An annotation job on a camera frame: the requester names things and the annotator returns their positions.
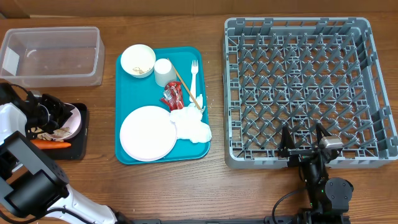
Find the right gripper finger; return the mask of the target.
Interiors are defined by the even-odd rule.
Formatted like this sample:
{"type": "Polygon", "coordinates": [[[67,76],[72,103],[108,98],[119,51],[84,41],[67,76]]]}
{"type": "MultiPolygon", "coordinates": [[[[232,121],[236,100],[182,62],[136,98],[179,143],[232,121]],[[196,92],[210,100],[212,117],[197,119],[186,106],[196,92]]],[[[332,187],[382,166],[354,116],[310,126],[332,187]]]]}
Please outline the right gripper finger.
{"type": "Polygon", "coordinates": [[[315,125],[317,133],[317,143],[320,143],[323,137],[331,136],[331,134],[323,127],[321,123],[315,125]]]}
{"type": "Polygon", "coordinates": [[[290,132],[289,132],[289,129],[287,126],[284,126],[282,128],[282,137],[281,137],[279,149],[280,150],[295,149],[295,144],[293,142],[293,139],[290,135],[290,132]]]}

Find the food scraps pile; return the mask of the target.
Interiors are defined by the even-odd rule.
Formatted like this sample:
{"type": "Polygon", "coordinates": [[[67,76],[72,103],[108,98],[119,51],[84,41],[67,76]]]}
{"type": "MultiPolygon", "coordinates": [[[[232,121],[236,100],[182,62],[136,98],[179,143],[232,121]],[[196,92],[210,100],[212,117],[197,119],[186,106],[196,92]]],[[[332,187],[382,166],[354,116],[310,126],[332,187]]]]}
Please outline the food scraps pile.
{"type": "Polygon", "coordinates": [[[38,127],[31,128],[30,132],[35,136],[36,139],[46,141],[63,141],[64,139],[72,135],[69,127],[57,129],[52,134],[45,133],[42,129],[38,127]]]}

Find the pink bowl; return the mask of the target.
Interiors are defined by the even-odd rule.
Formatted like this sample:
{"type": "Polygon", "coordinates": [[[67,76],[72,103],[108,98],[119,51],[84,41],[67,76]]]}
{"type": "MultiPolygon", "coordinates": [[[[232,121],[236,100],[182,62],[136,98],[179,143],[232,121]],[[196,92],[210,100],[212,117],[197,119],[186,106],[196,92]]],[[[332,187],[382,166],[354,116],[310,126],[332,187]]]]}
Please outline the pink bowl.
{"type": "Polygon", "coordinates": [[[61,128],[66,128],[66,127],[70,128],[70,132],[72,133],[72,135],[66,138],[70,139],[75,137],[81,129],[81,113],[77,109],[77,107],[73,106],[72,104],[67,103],[66,106],[67,108],[71,109],[72,115],[66,120],[66,122],[61,128]]]}

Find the orange carrot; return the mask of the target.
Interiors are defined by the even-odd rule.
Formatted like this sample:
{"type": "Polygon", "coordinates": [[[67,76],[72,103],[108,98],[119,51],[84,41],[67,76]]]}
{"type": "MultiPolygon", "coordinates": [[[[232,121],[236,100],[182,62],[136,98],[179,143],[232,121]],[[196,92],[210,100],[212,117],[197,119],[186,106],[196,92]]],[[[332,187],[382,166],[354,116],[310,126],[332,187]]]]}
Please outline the orange carrot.
{"type": "Polygon", "coordinates": [[[31,140],[36,147],[39,149],[64,149],[71,146],[69,142],[57,142],[57,141],[47,141],[41,139],[33,139],[31,140]]]}

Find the white bowl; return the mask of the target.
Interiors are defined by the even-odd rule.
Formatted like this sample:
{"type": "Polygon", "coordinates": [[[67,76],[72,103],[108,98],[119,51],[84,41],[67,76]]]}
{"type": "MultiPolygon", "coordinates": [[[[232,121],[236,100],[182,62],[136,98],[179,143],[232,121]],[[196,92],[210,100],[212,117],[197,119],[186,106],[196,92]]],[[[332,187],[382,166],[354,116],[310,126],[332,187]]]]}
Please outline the white bowl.
{"type": "Polygon", "coordinates": [[[149,76],[154,70],[155,61],[154,50],[144,44],[132,45],[121,54],[123,70],[136,78],[149,76]]]}

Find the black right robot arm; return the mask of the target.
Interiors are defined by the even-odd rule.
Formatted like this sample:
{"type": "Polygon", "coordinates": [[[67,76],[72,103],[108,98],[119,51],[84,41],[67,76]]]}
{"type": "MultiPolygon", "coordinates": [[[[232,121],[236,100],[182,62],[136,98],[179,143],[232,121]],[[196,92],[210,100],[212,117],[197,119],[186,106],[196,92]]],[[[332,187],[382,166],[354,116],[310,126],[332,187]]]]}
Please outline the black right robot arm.
{"type": "Polygon", "coordinates": [[[338,136],[330,134],[320,123],[315,126],[317,144],[311,149],[298,150],[288,127],[282,128],[282,138],[278,153],[288,159],[288,167],[298,167],[299,176],[305,187],[290,192],[280,198],[272,209],[272,221],[279,223],[275,216],[277,206],[286,198],[307,191],[310,208],[301,208],[291,218],[284,218],[284,223],[349,223],[344,216],[349,210],[354,187],[351,182],[339,177],[330,178],[326,164],[336,159],[343,143],[338,136]]]}

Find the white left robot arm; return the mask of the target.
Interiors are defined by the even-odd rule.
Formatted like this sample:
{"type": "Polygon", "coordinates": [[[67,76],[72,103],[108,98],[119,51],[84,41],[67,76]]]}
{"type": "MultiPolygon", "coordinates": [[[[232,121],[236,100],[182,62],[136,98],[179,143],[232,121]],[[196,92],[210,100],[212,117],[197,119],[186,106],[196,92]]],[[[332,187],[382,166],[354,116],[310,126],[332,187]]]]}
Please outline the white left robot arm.
{"type": "Polygon", "coordinates": [[[68,223],[122,223],[119,213],[73,189],[58,164],[28,135],[31,128],[52,133],[72,116],[73,106],[31,91],[21,98],[1,84],[1,205],[30,223],[51,217],[68,223]]]}

